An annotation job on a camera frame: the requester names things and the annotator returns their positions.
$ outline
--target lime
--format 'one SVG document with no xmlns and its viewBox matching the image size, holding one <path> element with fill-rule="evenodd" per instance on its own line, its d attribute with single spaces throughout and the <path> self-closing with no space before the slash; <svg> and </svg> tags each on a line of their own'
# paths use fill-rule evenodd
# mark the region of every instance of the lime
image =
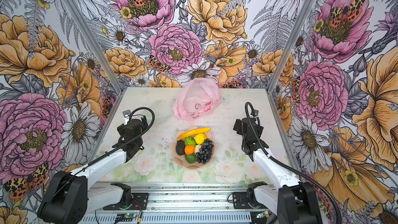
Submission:
<svg viewBox="0 0 398 224">
<path fill-rule="evenodd" d="M 198 135 L 195 136 L 196 144 L 203 144 L 206 139 L 207 139 L 207 137 L 206 137 L 206 134 L 204 134 L 204 133 L 199 133 Z"/>
<path fill-rule="evenodd" d="M 196 162 L 195 153 L 192 153 L 192 154 L 190 154 L 190 155 L 185 155 L 185 160 L 186 160 L 188 163 L 194 163 L 194 162 Z"/>
</svg>

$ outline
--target wire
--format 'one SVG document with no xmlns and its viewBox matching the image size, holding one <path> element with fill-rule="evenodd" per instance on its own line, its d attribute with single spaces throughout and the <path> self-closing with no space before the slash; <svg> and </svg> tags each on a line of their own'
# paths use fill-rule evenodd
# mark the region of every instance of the wire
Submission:
<svg viewBox="0 0 398 224">
<path fill-rule="evenodd" d="M 245 104 L 245 112 L 246 112 L 246 117 L 247 117 L 247 119 L 248 119 L 249 125 L 250 125 L 251 129 L 253 130 L 254 136 L 256 137 L 257 142 L 260 144 L 260 147 L 261 147 L 262 151 L 263 151 L 266 155 L 268 155 L 268 152 L 264 149 L 263 144 L 260 142 L 260 138 L 259 138 L 257 132 L 256 132 L 255 129 L 254 129 L 253 123 L 251 122 L 250 115 L 249 115 L 249 110 L 248 110 L 248 106 L 250 106 L 252 112 L 254 112 L 254 108 L 253 108 L 253 105 L 252 105 L 250 102 L 246 102 L 246 104 Z M 317 181 L 315 181 L 315 180 L 312 179 L 311 177 L 308 177 L 308 176 L 307 176 L 306 174 L 304 174 L 303 172 L 299 172 L 298 170 L 296 170 L 296 169 L 294 169 L 294 168 L 292 168 L 292 167 L 290 167 L 290 166 L 287 166 L 286 164 L 280 162 L 279 160 L 277 160 L 277 159 L 274 158 L 273 156 L 270 156 L 269 158 L 270 158 L 272 161 L 274 161 L 276 164 L 278 164 L 278 165 L 280 165 L 281 167 L 283 167 L 283 168 L 285 168 L 285 169 L 287 169 L 287 170 L 293 172 L 294 174 L 297 174 L 297 175 L 299 175 L 299 176 L 305 178 L 306 180 L 308 180 L 308 181 L 310 181 L 312 184 L 314 184 L 316 187 L 318 187 L 320 190 L 322 190 L 322 192 L 325 193 L 325 195 L 329 198 L 331 204 L 332 204 L 333 207 L 334 207 L 334 210 L 335 210 L 335 212 L 336 212 L 336 224 L 341 224 L 341 212 L 340 212 L 340 208 L 339 208 L 339 206 L 337 205 L 337 202 L 336 202 L 335 198 L 326 190 L 326 188 L 324 188 L 321 184 L 319 184 Z"/>
</svg>

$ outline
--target bunch of grapes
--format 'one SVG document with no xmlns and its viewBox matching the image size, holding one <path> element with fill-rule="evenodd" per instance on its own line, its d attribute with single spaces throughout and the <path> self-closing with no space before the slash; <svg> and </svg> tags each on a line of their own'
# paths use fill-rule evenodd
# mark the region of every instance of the bunch of grapes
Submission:
<svg viewBox="0 0 398 224">
<path fill-rule="evenodd" d="M 208 161 L 210 161 L 213 147 L 213 142 L 209 139 L 206 139 L 202 144 L 202 147 L 199 149 L 199 152 L 196 153 L 196 161 L 203 164 L 206 164 Z"/>
</svg>

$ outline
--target pink peony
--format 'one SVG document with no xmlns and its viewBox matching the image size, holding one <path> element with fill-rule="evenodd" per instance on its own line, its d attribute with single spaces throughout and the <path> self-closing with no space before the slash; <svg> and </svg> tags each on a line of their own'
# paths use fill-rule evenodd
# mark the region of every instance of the pink peony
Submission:
<svg viewBox="0 0 398 224">
<path fill-rule="evenodd" d="M 368 9 L 369 0 L 365 0 L 361 9 L 362 13 L 353 22 L 341 21 L 337 27 L 332 27 L 330 10 L 333 7 L 344 9 L 354 0 L 326 0 L 317 12 L 316 24 L 312 36 L 307 41 L 307 47 L 324 59 L 333 59 L 337 63 L 347 61 L 368 40 L 371 31 L 366 31 L 369 26 L 373 7 Z"/>
<path fill-rule="evenodd" d="M 297 115 L 311 119 L 320 130 L 333 127 L 347 107 L 348 92 L 343 85 L 344 75 L 339 66 L 331 61 L 310 62 L 300 77 Z"/>
<path fill-rule="evenodd" d="M 61 162 L 62 125 L 67 115 L 56 102 L 41 94 L 26 93 L 0 102 L 0 179 L 27 178 L 48 163 Z"/>
<path fill-rule="evenodd" d="M 170 66 L 169 72 L 179 75 L 181 69 L 202 59 L 202 46 L 196 34 L 175 24 L 165 25 L 150 36 L 152 55 Z"/>
<path fill-rule="evenodd" d="M 121 12 L 120 18 L 127 21 L 127 31 L 135 33 L 161 27 L 170 23 L 174 17 L 174 0 L 146 0 L 142 7 L 128 0 L 113 0 L 115 10 Z"/>
</svg>

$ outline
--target floral table cover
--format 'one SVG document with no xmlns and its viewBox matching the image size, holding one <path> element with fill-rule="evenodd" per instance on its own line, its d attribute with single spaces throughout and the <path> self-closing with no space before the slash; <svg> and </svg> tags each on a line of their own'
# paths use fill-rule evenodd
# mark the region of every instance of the floral table cover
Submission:
<svg viewBox="0 0 398 224">
<path fill-rule="evenodd" d="M 261 125 L 264 127 L 262 139 L 279 160 L 288 163 L 265 90 L 220 89 L 221 99 L 214 111 L 192 122 L 185 122 L 174 116 L 172 104 L 181 91 L 181 88 L 129 87 L 127 89 L 97 150 L 97 156 L 111 150 L 112 145 L 117 143 L 119 134 L 116 128 L 124 123 L 123 111 L 149 107 L 155 112 L 155 122 L 142 137 L 145 149 L 139 151 L 127 163 L 108 173 L 101 181 L 210 184 L 248 184 L 264 181 L 270 183 L 261 169 L 242 152 L 242 138 L 232 129 L 237 118 L 245 117 L 244 104 L 247 101 L 260 111 Z M 191 126 L 212 128 L 213 142 L 218 145 L 212 162 L 196 170 L 189 170 L 175 164 L 170 149 L 177 132 L 188 130 Z"/>
</svg>

